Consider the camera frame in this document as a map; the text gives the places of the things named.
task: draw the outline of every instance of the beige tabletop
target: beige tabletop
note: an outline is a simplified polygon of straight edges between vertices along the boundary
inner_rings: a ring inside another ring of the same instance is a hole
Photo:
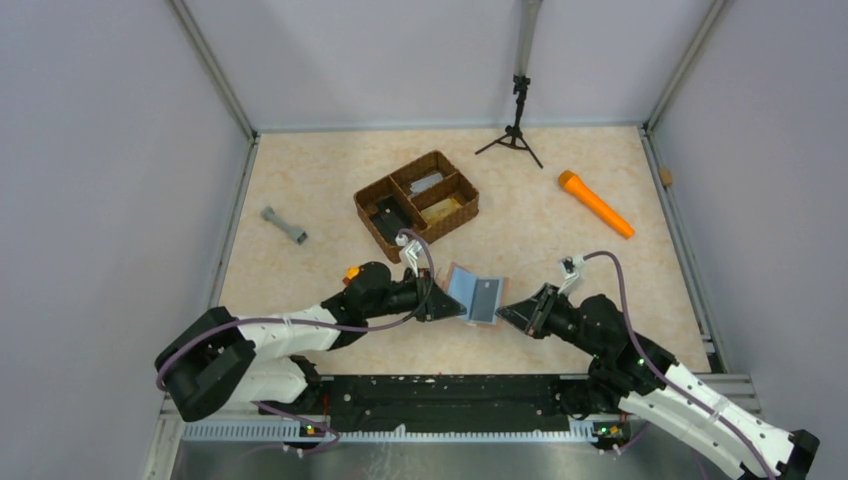
[[[505,302],[544,282],[560,284],[557,261],[599,249],[616,253],[637,331],[693,371],[708,371],[701,336],[635,127],[527,129],[545,165],[493,147],[485,130],[264,134],[248,186],[221,294],[237,315],[302,310],[338,293],[349,266],[377,260],[400,278],[356,215],[353,194],[396,168],[440,150],[480,191],[480,213],[433,243],[439,280],[451,262],[482,276],[509,277]],[[636,230],[625,240],[556,183],[576,172]],[[271,205],[309,239],[295,244],[259,212]],[[605,293],[619,303],[612,264],[591,260],[572,302]],[[393,318],[371,320],[371,325]],[[451,318],[410,321],[354,344],[306,356],[322,374],[584,373],[590,357],[509,325],[475,327]]]

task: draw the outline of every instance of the gray dumbbell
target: gray dumbbell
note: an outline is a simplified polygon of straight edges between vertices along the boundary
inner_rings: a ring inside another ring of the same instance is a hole
[[[274,225],[280,227],[280,230],[286,232],[289,235],[289,237],[291,237],[291,239],[294,240],[295,243],[297,243],[298,245],[302,244],[303,242],[306,241],[307,238],[309,238],[309,236],[306,234],[306,231],[304,231],[300,227],[294,227],[294,226],[286,223],[285,220],[278,217],[277,214],[274,213],[274,209],[271,208],[270,206],[262,209],[262,213],[260,213],[260,215],[266,221],[269,221],[269,222],[273,223]]]

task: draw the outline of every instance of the white wall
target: white wall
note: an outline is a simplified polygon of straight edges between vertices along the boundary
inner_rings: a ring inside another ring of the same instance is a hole
[[[189,0],[259,130],[503,127],[519,0]],[[708,0],[546,0],[529,125],[638,123]]]
[[[658,131],[727,356],[844,478],[848,3],[735,2]]]
[[[0,477],[137,478],[246,140],[164,1],[0,10]]]

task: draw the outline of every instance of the wicker basket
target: wicker basket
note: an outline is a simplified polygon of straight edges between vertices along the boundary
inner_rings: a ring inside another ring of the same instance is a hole
[[[435,172],[441,172],[444,178],[410,197],[411,183]],[[371,221],[371,216],[377,213],[377,202],[388,197],[397,200],[412,220],[412,230],[427,243],[433,243],[467,223],[479,211],[477,204],[480,194],[477,189],[439,151],[432,151],[356,192],[353,200],[359,218],[393,263],[400,262],[400,247],[387,242]],[[421,211],[449,197],[456,199],[460,207],[432,225],[428,224],[421,216]]]

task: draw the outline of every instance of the tripod leg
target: tripod leg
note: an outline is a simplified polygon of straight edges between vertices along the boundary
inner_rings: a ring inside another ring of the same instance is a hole
[[[502,137],[498,138],[497,140],[495,140],[494,142],[492,142],[492,143],[490,143],[490,144],[486,145],[485,147],[481,148],[480,150],[477,150],[476,152],[474,152],[474,155],[480,155],[481,153],[483,153],[483,152],[485,152],[486,150],[488,150],[488,149],[489,149],[489,147],[491,147],[492,145],[495,145],[495,144],[497,144],[497,143],[500,143],[500,142],[501,142],[501,140],[503,140],[504,138],[506,138],[506,137],[508,137],[508,136],[509,136],[509,134],[507,133],[506,135],[504,135],[504,136],[502,136]]]
[[[537,157],[536,154],[533,153],[533,149],[530,148],[530,144],[527,143],[527,140],[524,140],[524,137],[520,137],[520,138],[521,138],[521,143],[524,144],[524,148],[526,148],[527,151],[530,152],[530,155],[533,156],[533,160],[536,160],[536,165],[538,165],[539,168],[545,168],[545,167],[542,166],[542,162],[539,161],[539,157]]]

